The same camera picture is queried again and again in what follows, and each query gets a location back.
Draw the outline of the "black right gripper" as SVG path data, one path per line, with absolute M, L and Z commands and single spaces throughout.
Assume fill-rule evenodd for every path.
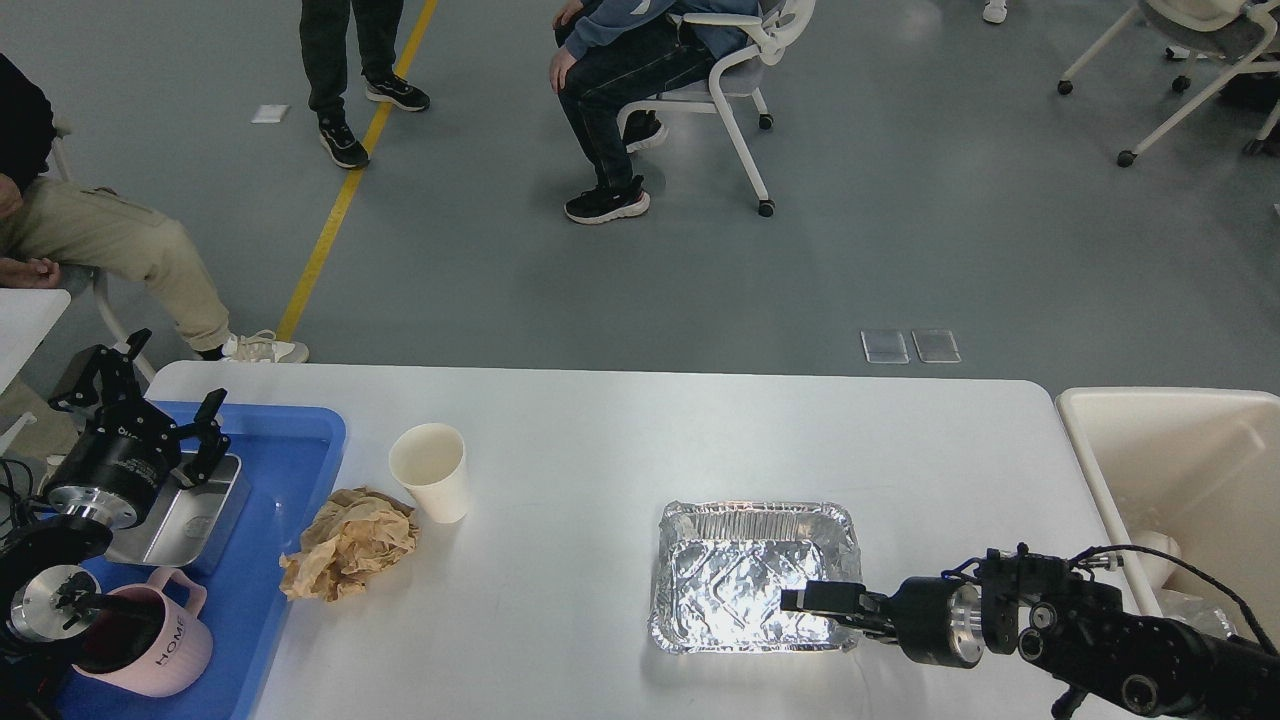
M 890 598 L 861 583 L 809 580 L 781 591 L 780 609 L 827 618 L 876 641 L 896 641 L 916 664 L 973 669 L 986 647 L 980 592 L 956 579 L 913 577 Z

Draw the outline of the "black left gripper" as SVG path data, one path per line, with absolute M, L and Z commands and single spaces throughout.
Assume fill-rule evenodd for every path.
M 123 345 L 95 345 L 69 363 L 47 400 L 50 409 L 69 413 L 86 430 L 45 483 L 42 498 L 58 512 L 95 520 L 111 530 L 146 521 L 161 487 L 175 468 L 182 489 L 206 484 L 230 447 L 218 413 L 225 388 L 206 395 L 192 423 L 164 421 L 141 428 L 154 409 L 145 401 L 134 360 L 152 332 L 143 328 Z M 180 439 L 197 438 L 189 461 L 180 460 Z

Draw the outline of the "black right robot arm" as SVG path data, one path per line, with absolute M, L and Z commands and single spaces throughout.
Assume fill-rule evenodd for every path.
M 891 596 L 808 582 L 783 591 L 780 606 L 897 646 L 918 664 L 970 669 L 986 650 L 1016 653 L 1066 683 L 1055 719 L 1069 719 L 1089 696 L 1142 717 L 1275 719 L 1277 648 L 1251 607 L 1240 603 L 1251 638 L 1129 614 L 1119 588 L 1094 579 L 1119 565 L 1119 551 L 1096 546 L 1061 559 L 1019 544 L 938 577 L 911 577 Z

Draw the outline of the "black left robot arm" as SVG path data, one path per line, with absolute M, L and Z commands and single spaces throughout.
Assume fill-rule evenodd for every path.
M 146 523 L 156 501 L 201 493 L 230 447 L 211 391 L 180 424 L 143 396 L 134 360 L 150 331 L 78 352 L 49 404 L 84 416 L 84 429 L 51 477 L 13 505 L 3 542 L 3 716 L 55 719 L 52 697 L 82 637 L 102 612 L 141 618 L 111 600 L 84 569 L 113 538 Z

